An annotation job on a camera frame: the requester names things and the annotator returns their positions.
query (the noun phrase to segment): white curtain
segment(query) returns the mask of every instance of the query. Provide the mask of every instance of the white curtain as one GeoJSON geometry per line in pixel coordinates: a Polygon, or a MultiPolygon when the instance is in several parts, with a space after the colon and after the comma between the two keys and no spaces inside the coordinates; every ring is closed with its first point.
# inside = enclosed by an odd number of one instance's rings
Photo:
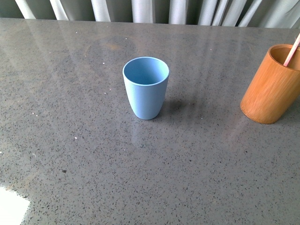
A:
{"type": "Polygon", "coordinates": [[[0,17],[300,28],[300,0],[0,0],[0,17]]]}

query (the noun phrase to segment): bamboo cup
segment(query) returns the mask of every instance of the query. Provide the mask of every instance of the bamboo cup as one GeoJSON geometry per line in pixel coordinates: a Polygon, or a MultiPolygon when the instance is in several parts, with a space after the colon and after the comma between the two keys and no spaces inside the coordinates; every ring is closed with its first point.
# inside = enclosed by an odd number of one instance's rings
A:
{"type": "Polygon", "coordinates": [[[240,103],[248,118],[274,123],[300,95],[300,47],[288,67],[283,66],[291,47],[281,44],[268,50],[240,103]]]}

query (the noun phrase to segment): blue cup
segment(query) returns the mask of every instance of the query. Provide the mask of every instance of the blue cup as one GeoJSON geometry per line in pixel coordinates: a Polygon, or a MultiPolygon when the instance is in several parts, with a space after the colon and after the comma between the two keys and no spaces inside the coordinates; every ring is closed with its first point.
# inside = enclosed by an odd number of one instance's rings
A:
{"type": "Polygon", "coordinates": [[[165,100],[169,67],[153,57],[135,58],[125,64],[123,77],[130,106],[142,120],[155,118],[165,100]]]}

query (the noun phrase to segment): table surface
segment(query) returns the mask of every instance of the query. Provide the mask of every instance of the table surface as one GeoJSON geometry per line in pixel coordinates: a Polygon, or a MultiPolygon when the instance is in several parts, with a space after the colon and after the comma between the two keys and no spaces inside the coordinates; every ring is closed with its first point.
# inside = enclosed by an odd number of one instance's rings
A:
{"type": "Polygon", "coordinates": [[[0,186],[23,224],[297,224],[300,98],[275,123],[240,101],[299,30],[0,19],[0,186]],[[165,61],[165,102],[132,112],[122,68],[165,61]]]}

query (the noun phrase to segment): cup rim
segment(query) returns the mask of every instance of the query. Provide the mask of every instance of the cup rim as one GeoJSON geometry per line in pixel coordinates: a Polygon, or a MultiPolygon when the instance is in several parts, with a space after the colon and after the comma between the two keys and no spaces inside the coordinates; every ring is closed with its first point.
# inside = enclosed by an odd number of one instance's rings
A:
{"type": "Polygon", "coordinates": [[[288,48],[292,48],[293,45],[291,44],[278,44],[278,45],[273,45],[271,46],[269,49],[268,49],[268,54],[269,56],[271,57],[271,59],[273,59],[274,62],[276,62],[277,64],[279,64],[280,66],[286,68],[286,69],[290,69],[292,71],[297,71],[299,72],[300,70],[297,70],[297,69],[293,69],[293,68],[290,68],[290,67],[285,67],[283,64],[279,63],[277,60],[275,60],[273,58],[273,56],[271,55],[271,50],[273,49],[277,49],[277,48],[283,48],[283,47],[288,47],[288,48]]]}
{"type": "Polygon", "coordinates": [[[122,72],[123,72],[123,76],[124,76],[129,82],[131,82],[132,84],[138,85],[138,86],[147,86],[147,87],[148,87],[148,86],[154,86],[154,85],[157,85],[157,84],[159,84],[159,83],[164,82],[166,79],[168,79],[169,74],[170,74],[170,69],[169,69],[168,65],[167,65],[164,61],[162,61],[162,60],[160,60],[160,59],[158,59],[158,58],[151,57],[151,56],[142,56],[142,57],[137,57],[137,58],[134,58],[134,59],[128,61],[128,62],[124,65],[122,72]],[[138,60],[138,59],[153,59],[153,60],[157,60],[157,61],[162,62],[162,63],[165,64],[166,67],[168,68],[168,74],[167,74],[167,76],[166,76],[163,80],[161,80],[161,81],[159,81],[159,82],[157,82],[157,83],[152,83],[152,84],[140,84],[140,83],[135,83],[135,82],[129,80],[129,79],[126,77],[125,73],[124,73],[125,67],[126,67],[127,64],[129,64],[130,62],[132,62],[132,61],[134,61],[134,60],[138,60]]]}

